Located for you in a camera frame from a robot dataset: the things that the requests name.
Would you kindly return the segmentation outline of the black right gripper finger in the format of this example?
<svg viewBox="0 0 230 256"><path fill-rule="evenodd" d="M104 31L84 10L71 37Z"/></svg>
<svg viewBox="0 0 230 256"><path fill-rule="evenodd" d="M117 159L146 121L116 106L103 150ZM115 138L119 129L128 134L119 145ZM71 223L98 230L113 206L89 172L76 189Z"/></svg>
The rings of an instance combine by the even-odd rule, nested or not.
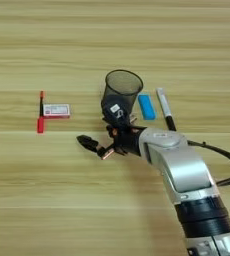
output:
<svg viewBox="0 0 230 256"><path fill-rule="evenodd" d="M98 151L99 143L96 140L93 140L91 137L86 135L80 135L77 137L77 141L87 150L92 152Z"/></svg>

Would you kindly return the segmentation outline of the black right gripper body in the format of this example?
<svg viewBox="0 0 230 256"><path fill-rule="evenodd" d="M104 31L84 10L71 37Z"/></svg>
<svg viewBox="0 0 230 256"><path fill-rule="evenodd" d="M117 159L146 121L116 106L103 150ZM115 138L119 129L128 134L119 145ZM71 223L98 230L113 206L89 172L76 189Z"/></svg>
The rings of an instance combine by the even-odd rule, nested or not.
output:
<svg viewBox="0 0 230 256"><path fill-rule="evenodd" d="M131 114L130 123L125 128L114 128L112 125L107 125L109 137L113 139L113 143L108 147L97 147L97 155L105 160L113 153L126 155L128 153L140 156L139 137L145 130L145 127L136 126L137 118Z"/></svg>

